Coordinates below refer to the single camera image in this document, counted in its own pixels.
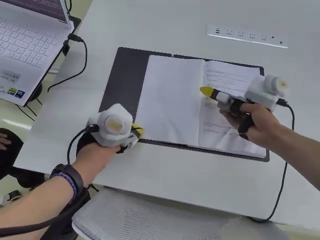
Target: white paper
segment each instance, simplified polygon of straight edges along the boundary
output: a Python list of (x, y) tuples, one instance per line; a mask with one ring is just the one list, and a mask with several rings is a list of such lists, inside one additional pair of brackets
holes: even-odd
[(149, 57), (135, 122), (144, 139), (199, 145), (205, 61)]
[[(244, 96), (251, 81), (260, 74), (259, 68), (209, 61), (205, 66), (203, 85), (234, 96)], [(199, 145), (227, 153), (264, 158), (266, 150), (241, 138), (219, 113), (217, 103), (203, 97), (201, 101)]]

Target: person's hand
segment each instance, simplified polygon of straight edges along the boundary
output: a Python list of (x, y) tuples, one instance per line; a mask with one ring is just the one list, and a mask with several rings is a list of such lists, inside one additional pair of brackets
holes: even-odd
[[(247, 132), (248, 139), (263, 148), (270, 149), (277, 131), (282, 127), (278, 119), (259, 104), (244, 103), (240, 110), (245, 113), (251, 113), (255, 124)], [(239, 128), (240, 122), (229, 112), (220, 110), (220, 113), (235, 129)]]
[(11, 141), (7, 139), (7, 135), (0, 133), (0, 150), (7, 150), (6, 145), (10, 145)]
[(96, 176), (107, 166), (111, 157), (120, 147), (102, 147), (97, 143), (83, 147), (72, 165), (81, 175), (84, 186), (93, 182)]

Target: white laptop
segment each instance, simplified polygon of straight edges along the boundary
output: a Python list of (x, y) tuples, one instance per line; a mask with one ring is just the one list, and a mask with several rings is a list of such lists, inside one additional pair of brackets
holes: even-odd
[(73, 31), (64, 0), (0, 0), (0, 99), (24, 106)]

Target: wall outlet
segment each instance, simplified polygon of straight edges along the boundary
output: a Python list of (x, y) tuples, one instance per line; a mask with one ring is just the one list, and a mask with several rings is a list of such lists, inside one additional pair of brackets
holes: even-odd
[(261, 44), (283, 49), (289, 48), (284, 37), (278, 35), (265, 34), (239, 28), (222, 27), (214, 24), (207, 26), (206, 35), (210, 37)]

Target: chair backrest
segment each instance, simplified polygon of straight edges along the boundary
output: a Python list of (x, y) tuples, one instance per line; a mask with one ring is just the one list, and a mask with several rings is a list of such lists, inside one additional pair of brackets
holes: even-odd
[(91, 240), (289, 240), (273, 223), (105, 188), (73, 216)]

